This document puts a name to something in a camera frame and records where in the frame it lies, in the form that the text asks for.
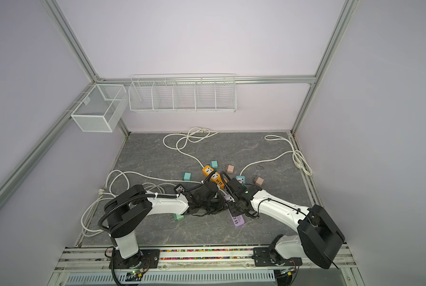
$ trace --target black mounting plate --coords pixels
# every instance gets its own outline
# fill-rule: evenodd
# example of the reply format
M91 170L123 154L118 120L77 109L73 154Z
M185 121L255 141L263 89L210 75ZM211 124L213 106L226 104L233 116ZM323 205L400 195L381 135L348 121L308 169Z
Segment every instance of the black mounting plate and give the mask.
M253 257L254 257L254 265L256 266L275 266L275 264L270 263L268 247L253 248ZM290 259L284 260L285 264L282 266L294 266L293 260L296 263L296 266L302 265L302 258L292 257Z
M140 261L141 261L141 265L138 266L138 268L146 269L148 267L148 264L149 264L149 268L157 268L157 264L159 262L160 249L141 249L141 252L143 253L142 258L131 256L128 259L122 259L121 253L119 252L119 250L115 250L115 251L116 253L113 254L114 269L135 268Z

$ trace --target white wire basket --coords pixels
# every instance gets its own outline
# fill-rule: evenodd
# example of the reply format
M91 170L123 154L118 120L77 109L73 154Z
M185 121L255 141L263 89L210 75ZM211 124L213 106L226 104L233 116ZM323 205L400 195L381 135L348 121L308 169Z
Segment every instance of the white wire basket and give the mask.
M135 112L236 111L235 78L165 77L134 80L129 87L130 110Z
M73 110L72 118L84 132L113 132L127 107L123 85L96 84Z

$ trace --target orange power strip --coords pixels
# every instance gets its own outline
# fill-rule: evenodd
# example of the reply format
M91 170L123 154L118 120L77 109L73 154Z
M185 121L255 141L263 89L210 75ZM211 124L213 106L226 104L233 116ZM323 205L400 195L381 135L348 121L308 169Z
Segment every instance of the orange power strip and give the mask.
M213 170L213 168L211 168L209 165L206 165L205 166L205 168L203 168L202 169L202 172L203 172L203 174L205 175L205 176L207 176L208 177L208 175L210 175L211 174L211 172L213 172L214 170ZM213 181L213 182L215 182L215 183L217 183L218 184L218 186L221 188L221 189L224 189L224 183L223 183L223 181L221 180L221 176L219 175L219 173L218 172L216 172L212 177L211 177L211 179L210 179L211 181Z

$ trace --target white label on basket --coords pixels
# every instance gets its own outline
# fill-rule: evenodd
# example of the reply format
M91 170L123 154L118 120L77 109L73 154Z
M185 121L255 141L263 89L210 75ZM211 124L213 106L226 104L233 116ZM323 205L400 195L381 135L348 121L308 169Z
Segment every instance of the white label on basket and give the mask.
M84 100L83 103L84 105L87 105L89 102L91 101L91 97L88 95Z

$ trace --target wire basket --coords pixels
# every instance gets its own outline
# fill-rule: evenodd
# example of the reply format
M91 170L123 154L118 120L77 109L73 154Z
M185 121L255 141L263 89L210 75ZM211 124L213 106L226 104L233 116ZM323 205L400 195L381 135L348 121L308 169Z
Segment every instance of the wire basket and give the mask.
M113 132L127 107L123 85L96 84L73 110L72 118L84 132Z
M235 111L235 79L138 78L130 84L129 102L135 112Z

